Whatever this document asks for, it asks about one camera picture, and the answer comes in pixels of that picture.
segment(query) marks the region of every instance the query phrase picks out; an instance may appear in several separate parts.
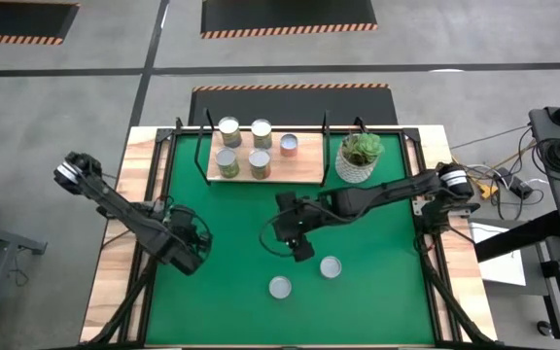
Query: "potted plant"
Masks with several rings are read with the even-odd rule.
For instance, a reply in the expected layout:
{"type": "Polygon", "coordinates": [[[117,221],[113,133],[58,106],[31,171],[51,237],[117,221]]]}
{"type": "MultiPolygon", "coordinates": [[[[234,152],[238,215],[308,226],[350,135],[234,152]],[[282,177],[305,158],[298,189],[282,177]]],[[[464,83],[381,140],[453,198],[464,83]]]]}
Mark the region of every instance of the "potted plant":
{"type": "Polygon", "coordinates": [[[349,134],[336,153],[336,173],[350,184],[366,181],[384,152],[379,136],[371,133],[349,134]]]}

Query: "can lid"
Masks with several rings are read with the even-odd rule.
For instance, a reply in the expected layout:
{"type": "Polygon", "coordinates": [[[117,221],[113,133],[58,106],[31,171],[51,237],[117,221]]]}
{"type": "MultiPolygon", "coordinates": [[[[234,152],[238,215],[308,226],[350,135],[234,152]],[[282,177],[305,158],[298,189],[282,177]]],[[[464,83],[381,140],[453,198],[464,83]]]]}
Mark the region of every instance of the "can lid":
{"type": "Polygon", "coordinates": [[[215,161],[218,165],[228,166],[234,163],[237,159],[237,154],[230,148],[222,147],[220,151],[215,154],[215,161]]]}
{"type": "Polygon", "coordinates": [[[239,128],[239,121],[235,117],[223,117],[218,127],[222,133],[233,133],[239,128]]]}
{"type": "Polygon", "coordinates": [[[276,276],[269,282],[269,292],[274,298],[286,298],[291,293],[291,281],[284,276],[276,276]]]}
{"type": "Polygon", "coordinates": [[[319,268],[321,268],[322,275],[327,278],[334,278],[340,274],[342,265],[337,257],[325,257],[321,260],[319,268]]]}
{"type": "Polygon", "coordinates": [[[269,164],[271,156],[265,150],[254,150],[249,156],[250,164],[256,167],[263,167],[269,164]]]}
{"type": "Polygon", "coordinates": [[[268,120],[255,120],[252,122],[252,133],[256,136],[267,136],[271,132],[271,122],[268,120]]]}
{"type": "Polygon", "coordinates": [[[298,137],[294,134],[286,134],[280,139],[280,147],[285,150],[293,150],[298,147],[298,137]]]}

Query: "white plant pot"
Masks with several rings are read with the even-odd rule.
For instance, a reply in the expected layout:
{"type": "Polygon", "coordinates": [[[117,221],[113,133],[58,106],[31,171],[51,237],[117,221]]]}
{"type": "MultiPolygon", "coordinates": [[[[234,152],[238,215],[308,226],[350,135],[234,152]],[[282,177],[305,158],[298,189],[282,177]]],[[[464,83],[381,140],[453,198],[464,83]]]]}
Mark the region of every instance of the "white plant pot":
{"type": "Polygon", "coordinates": [[[338,152],[336,153],[336,173],[345,182],[350,184],[359,184],[366,181],[370,174],[373,172],[375,165],[379,161],[379,157],[369,165],[358,166],[349,162],[342,155],[341,147],[338,147],[338,152]]]}

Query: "wooden table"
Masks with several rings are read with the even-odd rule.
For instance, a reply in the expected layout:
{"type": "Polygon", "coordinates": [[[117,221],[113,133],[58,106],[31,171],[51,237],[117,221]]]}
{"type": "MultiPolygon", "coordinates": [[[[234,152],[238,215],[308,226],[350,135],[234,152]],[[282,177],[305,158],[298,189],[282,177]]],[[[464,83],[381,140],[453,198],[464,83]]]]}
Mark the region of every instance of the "wooden table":
{"type": "MultiPolygon", "coordinates": [[[[418,128],[420,130],[423,157],[428,168],[434,168],[441,161],[451,161],[444,127],[441,125],[386,125],[382,127],[418,128]]],[[[158,128],[162,127],[138,126],[130,130],[116,187],[116,190],[130,201],[142,201],[144,199],[158,128]]],[[[167,147],[164,147],[160,153],[154,197],[157,197],[160,192],[166,155],[167,147]]],[[[412,172],[417,173],[418,162],[415,153],[410,152],[409,157],[412,172]]],[[[467,220],[451,218],[450,224],[461,232],[469,234],[467,220]]],[[[111,221],[107,225],[104,240],[108,240],[124,230],[125,227],[120,222],[111,221]]],[[[442,244],[455,298],[458,299],[481,331],[490,338],[496,339],[496,331],[473,245],[455,234],[443,234],[442,244]]],[[[122,302],[126,292],[134,246],[134,236],[133,234],[128,234],[114,241],[110,244],[109,249],[101,252],[80,341],[88,341],[97,335],[122,302]]],[[[438,292],[436,294],[442,334],[444,339],[449,340],[452,337],[447,326],[448,316],[446,307],[438,296],[438,292]]],[[[139,326],[140,305],[141,295],[136,301],[132,312],[130,329],[133,331],[129,332],[131,338],[135,336],[135,330],[139,326]]],[[[463,334],[463,337],[466,341],[469,341],[465,334],[463,334]]]]}

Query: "white paper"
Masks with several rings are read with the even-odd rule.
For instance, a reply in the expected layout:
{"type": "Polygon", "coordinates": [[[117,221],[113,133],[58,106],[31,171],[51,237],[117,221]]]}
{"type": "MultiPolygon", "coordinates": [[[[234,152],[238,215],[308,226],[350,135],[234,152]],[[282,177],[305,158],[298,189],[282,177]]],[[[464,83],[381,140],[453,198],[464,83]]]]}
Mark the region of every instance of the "white paper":
{"type": "MultiPolygon", "coordinates": [[[[475,243],[506,231],[508,231],[508,228],[471,223],[472,239],[475,243]]],[[[519,250],[487,262],[481,262],[478,266],[481,270],[481,276],[486,281],[526,286],[524,266],[522,265],[522,256],[519,250]]]]}

